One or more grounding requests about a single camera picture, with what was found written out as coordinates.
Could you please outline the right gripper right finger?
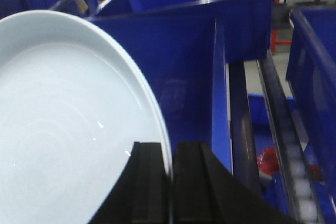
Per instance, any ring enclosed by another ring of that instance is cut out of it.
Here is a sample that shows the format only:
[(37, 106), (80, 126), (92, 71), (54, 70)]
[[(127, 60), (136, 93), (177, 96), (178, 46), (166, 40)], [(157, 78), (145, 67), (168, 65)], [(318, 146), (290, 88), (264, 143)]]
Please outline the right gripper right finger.
[(178, 143), (174, 223), (296, 223), (245, 187), (202, 142)]

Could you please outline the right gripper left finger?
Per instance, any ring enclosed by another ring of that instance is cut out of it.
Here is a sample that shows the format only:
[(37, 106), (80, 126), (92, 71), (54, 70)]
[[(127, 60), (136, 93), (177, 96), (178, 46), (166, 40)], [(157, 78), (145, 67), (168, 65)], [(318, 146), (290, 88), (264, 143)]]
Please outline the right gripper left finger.
[(135, 142), (92, 223), (168, 223), (168, 178), (160, 143)]

